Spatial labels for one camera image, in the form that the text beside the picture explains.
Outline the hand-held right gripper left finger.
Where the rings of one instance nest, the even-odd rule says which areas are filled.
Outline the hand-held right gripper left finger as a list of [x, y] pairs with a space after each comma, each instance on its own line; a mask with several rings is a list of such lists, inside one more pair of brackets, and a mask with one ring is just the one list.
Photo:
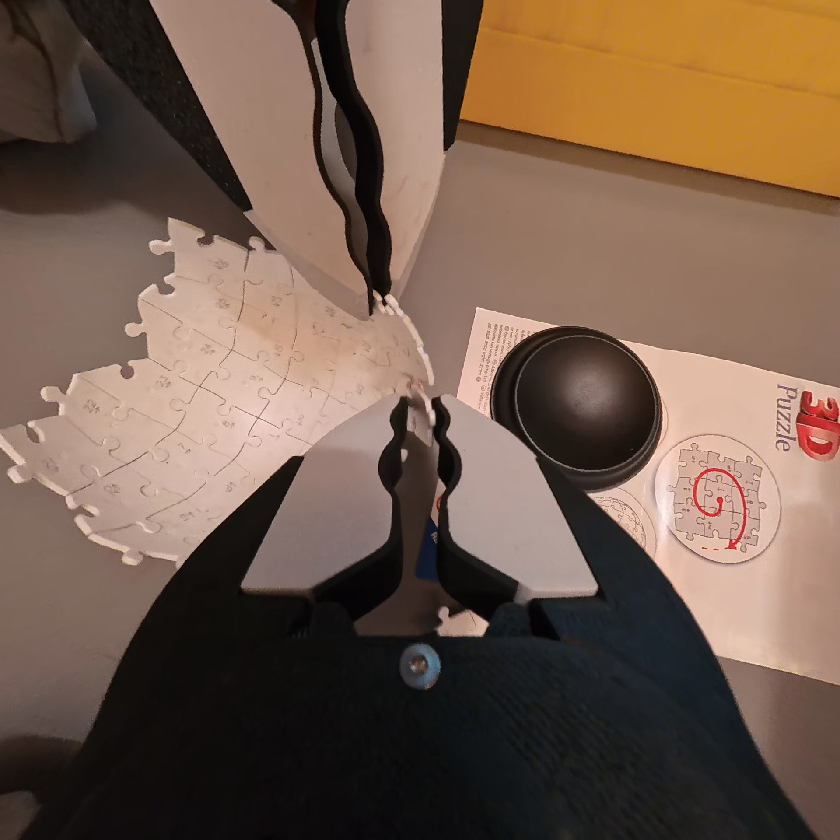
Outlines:
[[352, 620], [398, 588], [407, 398], [390, 395], [330, 430], [302, 459], [241, 589], [334, 602]]

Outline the small white puzzle piece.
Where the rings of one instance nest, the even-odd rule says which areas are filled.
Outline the small white puzzle piece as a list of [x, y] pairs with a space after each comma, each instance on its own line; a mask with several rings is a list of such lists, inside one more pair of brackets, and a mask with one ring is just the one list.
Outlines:
[[410, 385], [407, 404], [406, 430], [413, 433], [425, 446], [432, 447], [436, 427], [436, 412], [432, 400], [426, 394], [421, 382], [414, 382]]

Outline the black round ball stand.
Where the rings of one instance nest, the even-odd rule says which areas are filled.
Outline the black round ball stand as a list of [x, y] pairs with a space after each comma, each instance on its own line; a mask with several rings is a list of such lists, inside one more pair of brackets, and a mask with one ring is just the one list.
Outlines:
[[586, 492], [637, 476], [664, 428], [646, 364], [618, 339], [583, 327], [550, 328], [518, 343], [498, 366], [489, 405], [543, 466]]

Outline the loose white puzzle piece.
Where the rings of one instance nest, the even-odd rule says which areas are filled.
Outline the loose white puzzle piece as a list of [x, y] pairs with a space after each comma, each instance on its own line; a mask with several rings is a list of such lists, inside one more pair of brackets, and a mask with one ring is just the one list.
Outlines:
[[437, 611], [438, 624], [435, 629], [439, 637], [482, 637], [489, 623], [470, 610], [452, 613], [446, 606]]

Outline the white partly built puzzle ball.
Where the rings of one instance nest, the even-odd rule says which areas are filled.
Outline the white partly built puzzle ball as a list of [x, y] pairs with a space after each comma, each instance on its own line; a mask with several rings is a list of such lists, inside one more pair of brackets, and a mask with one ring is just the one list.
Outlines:
[[126, 564], [181, 565], [289, 458], [380, 399], [434, 383], [392, 296], [357, 318], [261, 238], [248, 246], [169, 218], [171, 288], [139, 294], [146, 355], [73, 374], [41, 396], [57, 414], [2, 430], [7, 472], [64, 498], [90, 541]]

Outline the white puzzle instruction leaflet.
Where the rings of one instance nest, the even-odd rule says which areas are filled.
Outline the white puzzle instruction leaflet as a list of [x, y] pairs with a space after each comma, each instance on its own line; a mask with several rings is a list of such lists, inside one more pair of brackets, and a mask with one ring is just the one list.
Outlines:
[[[495, 421], [490, 390], [500, 362], [550, 328], [478, 309], [458, 399]], [[638, 560], [639, 551], [606, 524], [613, 511], [595, 513], [584, 494], [616, 498], [650, 526], [642, 548], [654, 548], [649, 556], [716, 655], [838, 684], [838, 390], [627, 346], [664, 404], [648, 464], [620, 486], [586, 492], [535, 455], [601, 588], [598, 563], [614, 553]]]

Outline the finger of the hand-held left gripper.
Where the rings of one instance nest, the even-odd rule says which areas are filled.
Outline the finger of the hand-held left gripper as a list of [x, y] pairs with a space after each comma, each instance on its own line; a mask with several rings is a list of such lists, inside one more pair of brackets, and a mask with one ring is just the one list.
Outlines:
[[319, 167], [320, 90], [298, 22], [271, 1], [152, 1], [245, 189], [249, 221], [350, 314], [370, 310], [345, 216]]
[[315, 2], [319, 165], [366, 298], [396, 296], [445, 162], [441, 2]]

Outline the grey cloth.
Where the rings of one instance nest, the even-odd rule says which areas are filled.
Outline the grey cloth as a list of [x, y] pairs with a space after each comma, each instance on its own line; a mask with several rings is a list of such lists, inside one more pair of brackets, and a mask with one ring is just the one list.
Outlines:
[[84, 39], [59, 1], [1, 2], [1, 142], [73, 143], [97, 126]]

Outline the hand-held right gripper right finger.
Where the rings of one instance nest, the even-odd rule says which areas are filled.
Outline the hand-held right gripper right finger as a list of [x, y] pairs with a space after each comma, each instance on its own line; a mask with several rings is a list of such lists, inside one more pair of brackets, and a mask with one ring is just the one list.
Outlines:
[[535, 454], [452, 395], [435, 398], [437, 577], [489, 621], [499, 606], [598, 592]]

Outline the yellow box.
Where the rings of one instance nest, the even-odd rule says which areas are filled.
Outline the yellow box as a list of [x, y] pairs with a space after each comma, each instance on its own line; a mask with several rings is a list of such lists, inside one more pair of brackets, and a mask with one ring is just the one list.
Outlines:
[[464, 120], [838, 196], [839, 2], [485, 2]]

